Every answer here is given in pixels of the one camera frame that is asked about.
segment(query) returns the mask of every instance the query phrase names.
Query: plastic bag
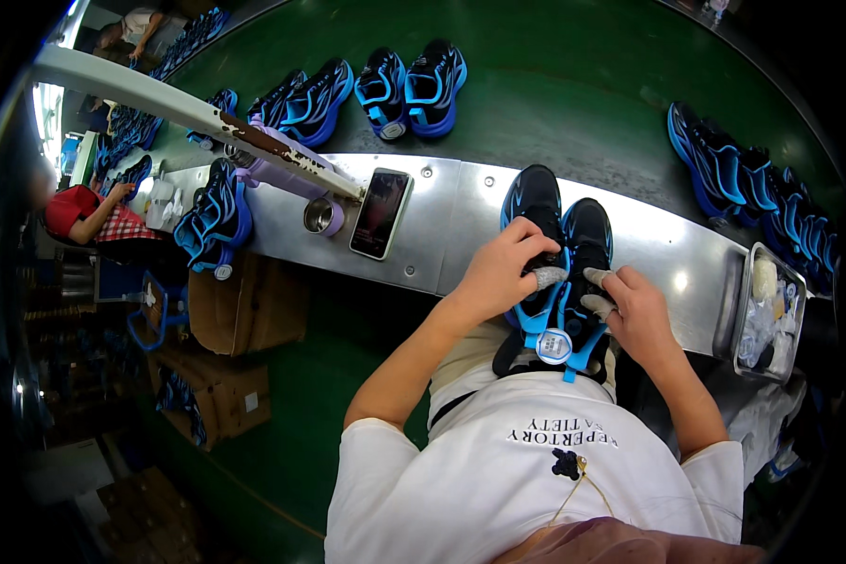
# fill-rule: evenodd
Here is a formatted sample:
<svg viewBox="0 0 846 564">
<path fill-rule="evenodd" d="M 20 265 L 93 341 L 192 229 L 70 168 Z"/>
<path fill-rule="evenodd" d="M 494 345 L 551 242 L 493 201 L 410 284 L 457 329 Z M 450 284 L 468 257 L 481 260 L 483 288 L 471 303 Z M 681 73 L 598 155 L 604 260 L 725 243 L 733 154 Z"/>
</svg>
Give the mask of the plastic bag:
<svg viewBox="0 0 846 564">
<path fill-rule="evenodd" d="M 750 299 L 746 304 L 746 324 L 743 328 L 743 336 L 740 337 L 740 346 L 737 355 L 740 364 L 744 367 L 754 368 L 759 362 L 761 353 L 777 332 L 777 325 L 774 321 L 774 307 L 771 299 L 757 302 Z"/>
</svg>

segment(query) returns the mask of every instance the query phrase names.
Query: worker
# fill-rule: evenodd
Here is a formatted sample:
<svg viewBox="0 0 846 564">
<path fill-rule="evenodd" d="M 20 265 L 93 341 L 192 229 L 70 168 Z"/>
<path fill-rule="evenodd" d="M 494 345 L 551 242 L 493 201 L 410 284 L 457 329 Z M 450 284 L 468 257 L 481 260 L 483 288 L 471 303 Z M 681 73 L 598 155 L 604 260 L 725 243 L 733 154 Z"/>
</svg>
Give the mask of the worker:
<svg viewBox="0 0 846 564">
<path fill-rule="evenodd" d="M 162 57 L 187 24 L 188 20 L 180 16 L 169 16 L 153 8 L 135 8 L 119 22 L 101 28 L 97 47 L 109 49 L 123 40 L 135 46 L 130 59 L 139 59 L 144 52 Z"/>
<path fill-rule="evenodd" d="M 40 213 L 48 235 L 70 246 L 94 247 L 121 265 L 144 264 L 161 279 L 177 281 L 187 275 L 187 254 L 165 233 L 149 229 L 124 204 L 134 184 L 118 183 L 106 197 L 98 194 L 101 182 L 79 184 L 56 191 L 56 171 L 46 157 L 28 164 L 31 207 Z"/>
<path fill-rule="evenodd" d="M 510 329 L 486 321 L 536 291 L 536 276 L 520 275 L 530 258 L 559 250 L 530 220 L 513 220 L 357 391 L 329 505 L 327 562 L 762 557 L 760 548 L 738 544 L 741 445 L 728 439 L 677 344 L 664 295 L 642 274 L 627 266 L 586 271 L 616 301 L 606 319 L 613 336 L 664 397 L 679 462 L 586 376 L 567 383 L 559 372 L 502 379 L 492 372 L 490 353 Z M 430 379 L 429 445 L 419 450 L 403 429 Z"/>
</svg>

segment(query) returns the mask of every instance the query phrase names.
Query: white t-shirt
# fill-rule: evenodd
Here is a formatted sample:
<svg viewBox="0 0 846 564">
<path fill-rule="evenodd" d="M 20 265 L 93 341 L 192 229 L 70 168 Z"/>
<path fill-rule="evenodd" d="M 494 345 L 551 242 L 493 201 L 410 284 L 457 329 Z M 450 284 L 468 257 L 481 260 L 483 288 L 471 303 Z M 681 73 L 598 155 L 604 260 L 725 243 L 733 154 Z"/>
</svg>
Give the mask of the white t-shirt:
<svg viewBox="0 0 846 564">
<path fill-rule="evenodd" d="M 126 14 L 123 18 L 123 41 L 137 43 L 150 25 L 150 17 L 157 12 L 154 8 L 135 8 Z"/>
<path fill-rule="evenodd" d="M 485 371 L 490 367 L 474 368 L 439 390 L 431 412 Z M 491 562 L 547 526 L 570 494 L 575 483 L 552 473 L 553 448 L 587 458 L 589 478 L 624 523 L 740 540 L 740 443 L 711 445 L 681 466 L 596 382 L 529 373 L 488 384 L 455 407 L 422 451 L 389 423 L 352 423 L 339 448 L 326 561 Z M 598 491 L 584 482 L 555 525 L 608 514 Z"/>
</svg>

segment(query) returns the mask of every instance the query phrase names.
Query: shoe tongue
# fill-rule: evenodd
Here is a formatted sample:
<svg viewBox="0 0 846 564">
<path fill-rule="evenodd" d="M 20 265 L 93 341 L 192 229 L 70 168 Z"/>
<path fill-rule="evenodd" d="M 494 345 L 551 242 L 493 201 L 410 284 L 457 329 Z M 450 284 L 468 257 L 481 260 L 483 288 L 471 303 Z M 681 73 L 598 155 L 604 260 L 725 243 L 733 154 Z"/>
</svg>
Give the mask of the shoe tongue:
<svg viewBox="0 0 846 564">
<path fill-rule="evenodd" d="M 558 244 L 564 243 L 560 221 L 555 210 L 545 206 L 530 206 L 520 214 L 536 224 L 542 230 L 542 235 L 554 239 Z"/>
<path fill-rule="evenodd" d="M 587 241 L 576 247 L 574 254 L 575 272 L 581 274 L 584 268 L 608 270 L 609 266 L 604 245 Z"/>
</svg>

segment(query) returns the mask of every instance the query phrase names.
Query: cardboard box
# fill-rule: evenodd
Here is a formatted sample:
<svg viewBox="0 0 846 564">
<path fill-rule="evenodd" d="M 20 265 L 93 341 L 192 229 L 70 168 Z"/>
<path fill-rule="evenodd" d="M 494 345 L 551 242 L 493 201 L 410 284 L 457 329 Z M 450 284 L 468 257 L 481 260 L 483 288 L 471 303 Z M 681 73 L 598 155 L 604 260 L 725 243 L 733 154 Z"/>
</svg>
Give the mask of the cardboard box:
<svg viewBox="0 0 846 564">
<path fill-rule="evenodd" d="M 222 282 L 210 271 L 188 275 L 188 315 L 197 341 L 235 356 L 302 340 L 309 289 L 295 266 L 241 252 L 232 267 L 232 276 Z"/>
<path fill-rule="evenodd" d="M 154 392 L 161 385 L 160 367 L 175 371 L 191 386 L 206 430 L 206 443 L 201 445 L 205 450 L 271 417 L 270 382 L 265 365 L 217 356 L 186 341 L 183 345 L 163 345 L 150 353 L 148 366 Z M 162 412 L 182 435 L 194 442 L 191 419 L 186 412 Z"/>
</svg>

